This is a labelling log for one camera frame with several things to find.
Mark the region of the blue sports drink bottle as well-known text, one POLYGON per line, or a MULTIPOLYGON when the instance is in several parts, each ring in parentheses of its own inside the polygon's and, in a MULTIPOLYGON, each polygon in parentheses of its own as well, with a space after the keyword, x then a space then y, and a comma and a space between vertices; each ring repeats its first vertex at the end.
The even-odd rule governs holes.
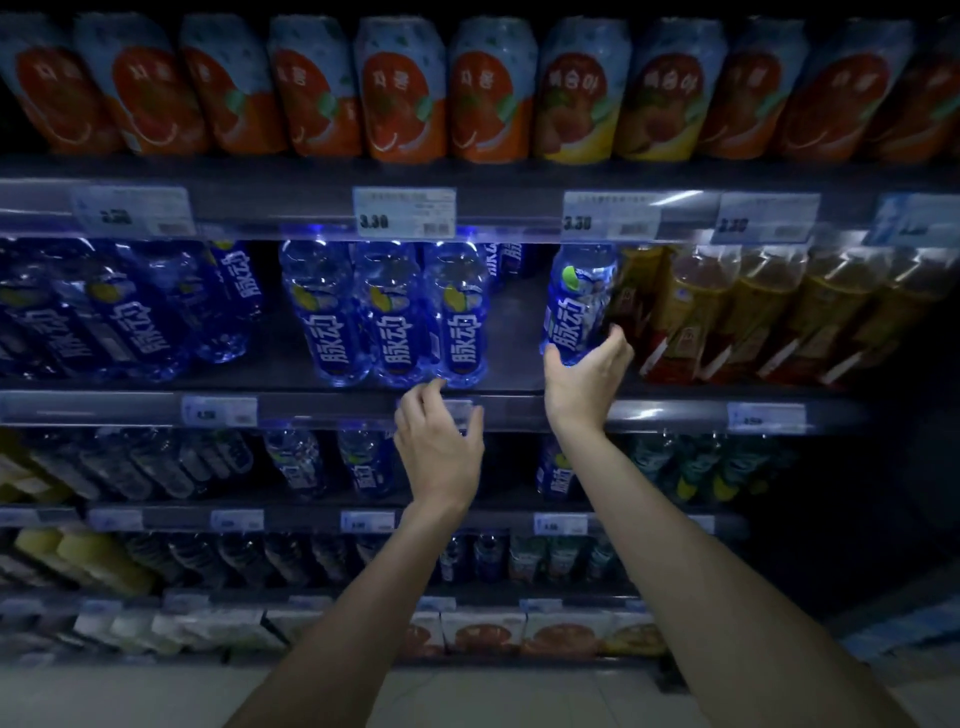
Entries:
POLYGON ((615 245, 560 245, 551 265, 540 352, 553 345, 564 366, 596 347, 613 297, 619 252, 615 245))

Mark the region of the row of white drink cartons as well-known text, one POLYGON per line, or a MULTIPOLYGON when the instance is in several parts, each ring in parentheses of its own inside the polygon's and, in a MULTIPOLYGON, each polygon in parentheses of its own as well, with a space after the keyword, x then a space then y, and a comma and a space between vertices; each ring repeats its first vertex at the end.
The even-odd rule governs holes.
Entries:
POLYGON ((82 613, 71 627, 80 637, 125 656, 281 653, 322 616, 316 609, 203 608, 191 613, 145 609, 82 613))

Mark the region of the pale yellow drink bottles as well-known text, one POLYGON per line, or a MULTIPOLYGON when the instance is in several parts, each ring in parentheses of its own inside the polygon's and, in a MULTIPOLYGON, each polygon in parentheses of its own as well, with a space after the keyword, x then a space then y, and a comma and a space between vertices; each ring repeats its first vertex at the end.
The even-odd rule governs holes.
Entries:
POLYGON ((160 584, 160 577, 138 564, 119 540, 85 527, 21 528, 12 547, 88 590, 139 598, 149 597, 160 584))

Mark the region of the row of blue drink bottles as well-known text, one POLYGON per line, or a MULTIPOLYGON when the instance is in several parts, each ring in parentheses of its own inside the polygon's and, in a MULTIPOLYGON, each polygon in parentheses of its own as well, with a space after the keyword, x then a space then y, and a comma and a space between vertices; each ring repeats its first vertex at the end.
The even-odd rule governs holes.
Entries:
MULTIPOLYGON (((543 296, 497 292, 500 246, 268 244, 281 312, 323 387, 470 389, 532 358, 543 296)), ((173 382, 250 355, 272 322, 256 245, 0 236, 0 377, 173 382)))

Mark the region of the amber tea bottle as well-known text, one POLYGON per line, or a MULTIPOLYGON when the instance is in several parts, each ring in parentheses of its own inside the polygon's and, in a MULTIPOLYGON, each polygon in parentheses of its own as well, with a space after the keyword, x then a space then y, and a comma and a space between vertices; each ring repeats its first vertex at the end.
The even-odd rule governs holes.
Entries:
POLYGON ((667 245, 632 245, 618 249, 617 271, 605 324, 620 328, 636 351, 641 346, 658 295, 669 251, 667 245))
POLYGON ((809 245, 743 248, 738 276, 703 350, 696 373, 700 382, 741 383, 756 374, 809 260, 809 245))
POLYGON ((892 261, 888 248, 813 248, 796 296, 766 342, 756 376, 776 385, 815 384, 840 334, 880 289, 892 261))
POLYGON ((844 389, 890 358, 960 281, 960 249, 891 248, 889 273, 842 330, 817 383, 844 389))
POLYGON ((742 257, 740 246, 671 249, 642 341, 639 375, 644 382, 693 383, 742 257))

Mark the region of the person's left hand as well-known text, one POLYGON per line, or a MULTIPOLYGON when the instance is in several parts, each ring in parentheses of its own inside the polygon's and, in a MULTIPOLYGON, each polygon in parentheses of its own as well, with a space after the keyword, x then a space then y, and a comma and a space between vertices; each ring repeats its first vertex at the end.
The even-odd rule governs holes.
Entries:
POLYGON ((473 454, 443 403, 446 381, 434 378, 402 395, 393 443, 419 509, 462 519, 476 497, 483 454, 473 454))

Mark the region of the yellow drink packs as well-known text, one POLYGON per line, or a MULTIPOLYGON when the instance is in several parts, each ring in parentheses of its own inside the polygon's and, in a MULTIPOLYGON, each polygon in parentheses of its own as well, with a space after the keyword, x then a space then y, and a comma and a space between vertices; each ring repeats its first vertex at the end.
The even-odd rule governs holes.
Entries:
POLYGON ((0 487, 41 505, 72 504, 76 494, 66 483, 38 464, 21 442, 18 431, 0 426, 0 487))

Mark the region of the yellow-bottom fruit drink can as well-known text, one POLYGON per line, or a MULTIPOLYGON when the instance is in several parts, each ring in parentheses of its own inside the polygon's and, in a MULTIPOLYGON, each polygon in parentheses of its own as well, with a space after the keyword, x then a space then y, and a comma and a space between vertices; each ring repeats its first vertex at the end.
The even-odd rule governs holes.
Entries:
POLYGON ((627 20, 587 16, 558 20, 538 58, 535 159, 589 165, 611 158, 631 57, 627 20))
POLYGON ((643 30, 633 43, 614 155, 634 162, 689 161, 727 53, 718 19, 666 17, 643 30))

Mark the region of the small blue label bottle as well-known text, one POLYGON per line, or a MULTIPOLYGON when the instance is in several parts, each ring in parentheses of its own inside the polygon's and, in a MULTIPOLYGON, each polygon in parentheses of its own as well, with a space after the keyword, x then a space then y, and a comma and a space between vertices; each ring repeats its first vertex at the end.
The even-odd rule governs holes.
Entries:
POLYGON ((549 502, 566 502, 575 491, 575 473, 553 435, 541 438, 534 482, 536 491, 549 502))
POLYGON ((271 462, 294 496, 318 501, 328 490, 321 448, 307 429, 264 429, 261 438, 271 462))
POLYGON ((397 490, 394 476, 394 445, 381 429, 340 428, 337 445, 342 464, 358 495, 367 500, 384 500, 397 490))

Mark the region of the row of dark drink bottles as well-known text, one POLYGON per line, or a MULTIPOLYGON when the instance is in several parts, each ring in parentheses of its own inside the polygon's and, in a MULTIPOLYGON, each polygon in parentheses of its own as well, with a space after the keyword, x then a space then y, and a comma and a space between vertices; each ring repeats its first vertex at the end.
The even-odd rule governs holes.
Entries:
POLYGON ((326 533, 124 533, 119 540, 166 588, 316 589, 348 585, 387 536, 326 533))

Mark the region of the blue edged side rack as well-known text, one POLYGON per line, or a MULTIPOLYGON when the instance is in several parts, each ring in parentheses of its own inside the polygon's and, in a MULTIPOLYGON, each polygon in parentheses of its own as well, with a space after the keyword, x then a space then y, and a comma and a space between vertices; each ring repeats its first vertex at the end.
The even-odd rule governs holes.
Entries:
POLYGON ((860 662, 874 661, 894 650, 914 648, 960 636, 960 591, 932 605, 889 617, 839 640, 860 662))

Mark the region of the white shelf price tag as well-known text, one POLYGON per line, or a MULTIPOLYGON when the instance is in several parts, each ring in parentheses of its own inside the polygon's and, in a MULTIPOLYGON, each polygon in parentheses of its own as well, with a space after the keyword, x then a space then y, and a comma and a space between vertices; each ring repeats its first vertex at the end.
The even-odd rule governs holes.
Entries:
POLYGON ((453 187, 354 186, 352 202, 359 240, 438 242, 456 237, 453 187))
POLYGON ((181 185, 81 184, 69 189, 69 199, 87 237, 198 238, 189 193, 181 185))
POLYGON ((960 194, 880 195, 863 244, 960 251, 960 194))
POLYGON ((819 193, 723 192, 713 245, 806 245, 821 205, 819 193))
POLYGON ((656 192, 567 190, 559 223, 562 244, 650 244, 662 222, 656 192))

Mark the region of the green label drink bottle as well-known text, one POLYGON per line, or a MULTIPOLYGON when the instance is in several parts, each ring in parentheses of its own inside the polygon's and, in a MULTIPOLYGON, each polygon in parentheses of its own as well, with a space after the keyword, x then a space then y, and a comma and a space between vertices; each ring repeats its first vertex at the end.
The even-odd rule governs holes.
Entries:
POLYGON ((629 457, 646 480, 664 491, 674 472, 678 452, 677 437, 667 431, 632 435, 629 457))
POLYGON ((767 495, 799 461, 797 449, 775 436, 732 436, 724 444, 707 493, 718 504, 767 495))
POLYGON ((678 436, 677 479, 671 491, 676 502, 692 504, 707 494, 723 449, 719 433, 678 436))

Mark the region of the row of clear water bottles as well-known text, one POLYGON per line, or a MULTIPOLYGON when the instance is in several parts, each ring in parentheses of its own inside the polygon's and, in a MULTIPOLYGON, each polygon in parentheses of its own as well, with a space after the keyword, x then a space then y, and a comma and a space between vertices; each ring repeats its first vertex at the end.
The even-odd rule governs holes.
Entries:
POLYGON ((90 504, 205 500, 249 485, 258 467, 229 429, 37 428, 20 440, 33 464, 90 504))

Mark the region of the person's right forearm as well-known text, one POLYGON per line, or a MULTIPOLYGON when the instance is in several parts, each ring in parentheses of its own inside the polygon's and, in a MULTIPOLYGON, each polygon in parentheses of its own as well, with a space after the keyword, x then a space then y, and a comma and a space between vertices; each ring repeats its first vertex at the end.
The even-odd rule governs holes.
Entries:
POLYGON ((652 485, 596 420, 551 419, 713 728, 918 728, 818 622, 652 485))

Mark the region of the person's right hand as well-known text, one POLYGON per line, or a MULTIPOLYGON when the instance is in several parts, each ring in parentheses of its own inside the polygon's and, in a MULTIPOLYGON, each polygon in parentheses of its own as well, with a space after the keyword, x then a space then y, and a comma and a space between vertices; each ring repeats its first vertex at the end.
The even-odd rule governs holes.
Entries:
POLYGON ((577 435, 603 434, 606 419, 635 357, 622 329, 612 325, 601 345, 567 366, 567 384, 545 386, 544 404, 553 434, 564 449, 577 435))

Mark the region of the person's left forearm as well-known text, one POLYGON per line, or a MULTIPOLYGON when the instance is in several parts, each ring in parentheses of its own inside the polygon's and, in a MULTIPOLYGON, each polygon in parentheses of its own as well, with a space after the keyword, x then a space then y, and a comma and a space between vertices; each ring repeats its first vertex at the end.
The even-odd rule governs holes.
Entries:
POLYGON ((364 728, 472 499, 459 491, 416 496, 375 558, 222 728, 364 728))

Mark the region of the red-orange fruit drink can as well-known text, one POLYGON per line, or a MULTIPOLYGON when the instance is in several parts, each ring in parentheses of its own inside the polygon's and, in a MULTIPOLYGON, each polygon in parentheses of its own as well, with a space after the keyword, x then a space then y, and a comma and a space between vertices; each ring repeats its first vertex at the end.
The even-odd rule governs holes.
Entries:
POLYGON ((916 43, 906 19, 847 19, 810 55, 779 119, 773 152, 797 163, 849 161, 916 43))
POLYGON ((802 19, 748 20, 724 61, 698 156, 744 162, 767 152, 810 53, 805 26, 802 19))
POLYGON ((943 18, 919 43, 870 121, 858 158, 926 164, 960 123, 960 17, 943 18))

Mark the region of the row of orange fruit cans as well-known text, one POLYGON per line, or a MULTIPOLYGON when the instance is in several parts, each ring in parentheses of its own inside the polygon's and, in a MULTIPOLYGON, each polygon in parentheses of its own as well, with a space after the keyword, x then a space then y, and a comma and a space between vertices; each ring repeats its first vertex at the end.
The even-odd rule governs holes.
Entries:
POLYGON ((0 8, 0 84, 53 153, 429 164, 529 155, 539 46, 510 16, 182 18, 0 8))

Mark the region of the small green drink bottle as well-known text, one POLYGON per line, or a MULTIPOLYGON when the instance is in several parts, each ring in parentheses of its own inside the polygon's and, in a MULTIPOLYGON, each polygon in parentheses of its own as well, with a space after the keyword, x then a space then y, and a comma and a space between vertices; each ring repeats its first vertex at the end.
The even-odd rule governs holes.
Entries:
POLYGON ((528 585, 536 583, 541 578, 547 552, 545 537, 511 535, 508 556, 510 581, 528 585))
POLYGON ((546 538, 546 577, 551 583, 569 583, 578 569, 589 537, 556 536, 546 538))
POLYGON ((597 536, 587 553, 584 578, 590 583, 611 581, 617 571, 618 554, 607 536, 597 536))

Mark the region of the orange print drink carton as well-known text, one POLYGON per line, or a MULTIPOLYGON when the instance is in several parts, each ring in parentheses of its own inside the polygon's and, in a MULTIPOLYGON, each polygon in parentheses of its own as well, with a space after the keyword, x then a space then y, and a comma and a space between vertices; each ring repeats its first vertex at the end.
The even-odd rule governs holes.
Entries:
POLYGON ((533 658, 594 659, 613 620, 607 610, 530 612, 519 652, 533 658))
POLYGON ((527 614, 520 609, 474 608, 440 613, 446 652, 487 657, 520 653, 527 614))
POLYGON ((439 611, 416 611, 407 626, 398 653, 401 660, 432 659, 447 654, 439 611))
POLYGON ((667 655, 666 640, 652 613, 611 611, 609 629, 599 653, 605 657, 658 659, 667 655))

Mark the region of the dark blue drink can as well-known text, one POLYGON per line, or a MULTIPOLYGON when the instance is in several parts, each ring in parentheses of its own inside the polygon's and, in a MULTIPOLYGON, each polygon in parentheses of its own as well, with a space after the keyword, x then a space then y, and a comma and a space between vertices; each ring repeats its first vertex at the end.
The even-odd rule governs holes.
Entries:
POLYGON ((473 567, 478 581, 495 584, 504 579, 509 544, 506 531, 482 531, 474 538, 473 567))
POLYGON ((456 531, 438 557, 439 583, 454 586, 474 578, 474 542, 467 533, 456 531))

